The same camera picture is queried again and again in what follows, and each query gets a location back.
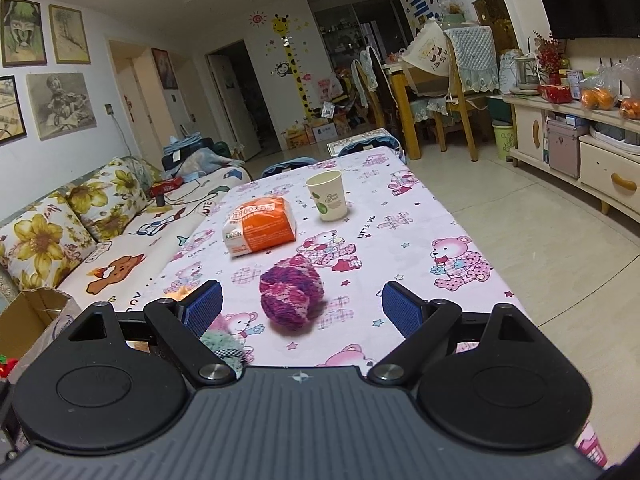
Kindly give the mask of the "red strawberry plush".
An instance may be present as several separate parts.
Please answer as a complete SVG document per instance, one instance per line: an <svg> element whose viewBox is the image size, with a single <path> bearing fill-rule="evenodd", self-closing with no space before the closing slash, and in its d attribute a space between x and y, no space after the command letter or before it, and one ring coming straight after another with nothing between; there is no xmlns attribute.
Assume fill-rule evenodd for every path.
<svg viewBox="0 0 640 480"><path fill-rule="evenodd" d="M18 363L18 359L10 359L4 356L3 354L0 356L0 378L6 379L9 374L11 374L14 367Z"/></svg>

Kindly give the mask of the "cardboard box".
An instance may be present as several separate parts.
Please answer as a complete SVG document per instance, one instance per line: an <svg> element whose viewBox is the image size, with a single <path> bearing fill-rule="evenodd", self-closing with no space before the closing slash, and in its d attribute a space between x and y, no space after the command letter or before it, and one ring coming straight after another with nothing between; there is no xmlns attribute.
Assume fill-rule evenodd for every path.
<svg viewBox="0 0 640 480"><path fill-rule="evenodd" d="M1 354L16 360L6 380L16 384L29 365L81 314L70 295L54 288L21 292L1 313Z"/></svg>

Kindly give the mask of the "green fuzzy cloth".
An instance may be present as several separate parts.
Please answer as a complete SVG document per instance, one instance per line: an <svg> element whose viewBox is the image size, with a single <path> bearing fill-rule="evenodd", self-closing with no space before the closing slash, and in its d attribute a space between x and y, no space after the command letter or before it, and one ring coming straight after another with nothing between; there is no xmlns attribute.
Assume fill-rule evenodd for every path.
<svg viewBox="0 0 640 480"><path fill-rule="evenodd" d="M219 315L203 333L200 341L219 359L222 359L234 370L235 375L242 376L247 363L243 345L236 340L224 318Z"/></svg>

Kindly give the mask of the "orange white snack bag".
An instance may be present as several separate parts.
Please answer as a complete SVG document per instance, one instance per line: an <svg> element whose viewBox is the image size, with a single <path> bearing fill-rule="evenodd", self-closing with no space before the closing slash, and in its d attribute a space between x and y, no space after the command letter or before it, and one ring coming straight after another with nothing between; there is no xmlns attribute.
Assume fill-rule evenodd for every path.
<svg viewBox="0 0 640 480"><path fill-rule="evenodd" d="M222 228L222 240L232 258L288 244L296 237L291 205L280 196L254 198L237 206Z"/></svg>

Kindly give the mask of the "cream tv cabinet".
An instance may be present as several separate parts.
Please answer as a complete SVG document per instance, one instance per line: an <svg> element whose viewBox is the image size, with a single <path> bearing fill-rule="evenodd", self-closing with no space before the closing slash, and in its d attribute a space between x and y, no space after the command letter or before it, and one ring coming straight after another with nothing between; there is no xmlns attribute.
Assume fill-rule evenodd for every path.
<svg viewBox="0 0 640 480"><path fill-rule="evenodd" d="M639 220L639 123L614 110L552 104L539 96L505 96L516 144L509 157L595 197L602 214L615 209Z"/></svg>

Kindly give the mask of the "yellow flower cushion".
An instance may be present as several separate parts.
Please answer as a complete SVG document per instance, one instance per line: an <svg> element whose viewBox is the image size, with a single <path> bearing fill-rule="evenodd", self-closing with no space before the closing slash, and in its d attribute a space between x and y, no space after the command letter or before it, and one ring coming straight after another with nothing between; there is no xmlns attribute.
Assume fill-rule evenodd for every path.
<svg viewBox="0 0 640 480"><path fill-rule="evenodd" d="M118 237L148 204L134 170L114 158L85 181L66 192L66 200L98 242Z"/></svg>
<svg viewBox="0 0 640 480"><path fill-rule="evenodd" d="M1 265L19 290L57 288L95 249L96 241L60 192L1 227Z"/></svg>

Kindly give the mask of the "cartoon print sofa cover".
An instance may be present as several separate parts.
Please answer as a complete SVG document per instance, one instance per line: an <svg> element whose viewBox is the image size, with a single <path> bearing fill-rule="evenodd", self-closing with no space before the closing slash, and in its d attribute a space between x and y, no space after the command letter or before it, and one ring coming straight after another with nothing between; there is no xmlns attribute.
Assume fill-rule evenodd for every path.
<svg viewBox="0 0 640 480"><path fill-rule="evenodd" d="M202 281L201 265L189 255L213 240L215 230L201 227L220 211L232 188L250 182L242 167L224 167L185 183L164 196L165 205L151 204L119 234L96 245L96 250L64 278L58 290L81 308L108 301L116 310L137 310L144 294L172 260L186 262L186 270L169 281L179 289Z"/></svg>

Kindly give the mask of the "purple pink knitted ball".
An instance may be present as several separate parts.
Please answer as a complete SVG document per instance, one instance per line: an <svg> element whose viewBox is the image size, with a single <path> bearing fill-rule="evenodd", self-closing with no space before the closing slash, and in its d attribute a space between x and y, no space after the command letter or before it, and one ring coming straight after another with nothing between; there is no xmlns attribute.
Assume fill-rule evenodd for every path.
<svg viewBox="0 0 640 480"><path fill-rule="evenodd" d="M269 321L301 330L317 312L324 296L320 275L301 255L278 261L259 279L260 305Z"/></svg>

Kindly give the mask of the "red box on sofa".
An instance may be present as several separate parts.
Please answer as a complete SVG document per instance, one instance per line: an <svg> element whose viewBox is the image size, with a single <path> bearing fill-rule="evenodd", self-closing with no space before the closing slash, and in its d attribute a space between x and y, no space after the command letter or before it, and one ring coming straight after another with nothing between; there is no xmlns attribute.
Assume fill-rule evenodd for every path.
<svg viewBox="0 0 640 480"><path fill-rule="evenodd" d="M150 187L150 195L152 197L165 195L167 193L175 191L177 188L180 188L180 186L183 185L183 183L184 183L183 177L173 177L168 180L155 182Z"/></svg>

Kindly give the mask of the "white paper cup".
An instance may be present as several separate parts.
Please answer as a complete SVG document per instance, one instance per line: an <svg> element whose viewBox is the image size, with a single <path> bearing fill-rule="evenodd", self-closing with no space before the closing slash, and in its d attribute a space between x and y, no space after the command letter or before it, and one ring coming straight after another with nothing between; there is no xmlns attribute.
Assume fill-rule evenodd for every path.
<svg viewBox="0 0 640 480"><path fill-rule="evenodd" d="M322 221L333 222L347 216L348 205L340 170L316 174L306 181L306 188Z"/></svg>

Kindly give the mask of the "wooden dining chair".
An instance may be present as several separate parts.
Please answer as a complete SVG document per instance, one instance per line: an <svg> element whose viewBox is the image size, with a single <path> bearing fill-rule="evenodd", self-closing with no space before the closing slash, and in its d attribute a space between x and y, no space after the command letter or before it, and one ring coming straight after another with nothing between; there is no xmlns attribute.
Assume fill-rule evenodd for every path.
<svg viewBox="0 0 640 480"><path fill-rule="evenodd" d="M460 115L470 159L478 159L470 113L499 89L498 60L490 27L473 23L444 27L430 18L422 25L399 64L412 91L433 101L436 138L444 150L442 118Z"/></svg>

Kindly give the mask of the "black framed bird picture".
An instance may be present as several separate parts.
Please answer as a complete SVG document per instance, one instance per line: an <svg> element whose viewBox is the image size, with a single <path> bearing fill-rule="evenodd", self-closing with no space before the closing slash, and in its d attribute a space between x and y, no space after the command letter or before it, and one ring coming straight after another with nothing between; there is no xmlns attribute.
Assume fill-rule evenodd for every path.
<svg viewBox="0 0 640 480"><path fill-rule="evenodd" d="M26 136L26 128L17 95L15 78L0 77L0 143L6 144Z"/></svg>

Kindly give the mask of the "bag of oranges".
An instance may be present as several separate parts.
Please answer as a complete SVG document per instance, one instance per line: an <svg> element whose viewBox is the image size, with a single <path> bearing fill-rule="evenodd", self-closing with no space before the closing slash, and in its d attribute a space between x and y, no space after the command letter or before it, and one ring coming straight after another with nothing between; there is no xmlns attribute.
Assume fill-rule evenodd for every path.
<svg viewBox="0 0 640 480"><path fill-rule="evenodd" d="M580 104L586 110L614 110L623 101L622 66L602 66L579 83Z"/></svg>

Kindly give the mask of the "giraffe height wall sticker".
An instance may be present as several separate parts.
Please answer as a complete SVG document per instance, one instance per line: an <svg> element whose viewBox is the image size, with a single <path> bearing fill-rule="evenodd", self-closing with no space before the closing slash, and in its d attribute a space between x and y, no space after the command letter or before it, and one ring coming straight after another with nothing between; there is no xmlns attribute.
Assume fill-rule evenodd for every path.
<svg viewBox="0 0 640 480"><path fill-rule="evenodd" d="M273 32L281 39L282 47L286 55L286 62L288 63L288 68L290 69L291 75L295 81L295 88L299 97L300 105L304 111L305 118L310 119L312 117L312 108L304 87L303 77L297 66L294 49L292 47L292 39L290 37L290 17L288 14L274 14L271 20L271 26Z"/></svg>

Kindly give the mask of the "green waste bin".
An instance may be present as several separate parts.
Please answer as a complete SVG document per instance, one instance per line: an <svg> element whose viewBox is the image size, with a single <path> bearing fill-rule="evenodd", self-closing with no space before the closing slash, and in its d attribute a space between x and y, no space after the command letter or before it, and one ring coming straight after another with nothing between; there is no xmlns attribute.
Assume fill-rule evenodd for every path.
<svg viewBox="0 0 640 480"><path fill-rule="evenodd" d="M502 122L501 120L494 120L491 125L495 133L498 157L507 160L510 157L510 151L516 145L514 127L510 122Z"/></svg>

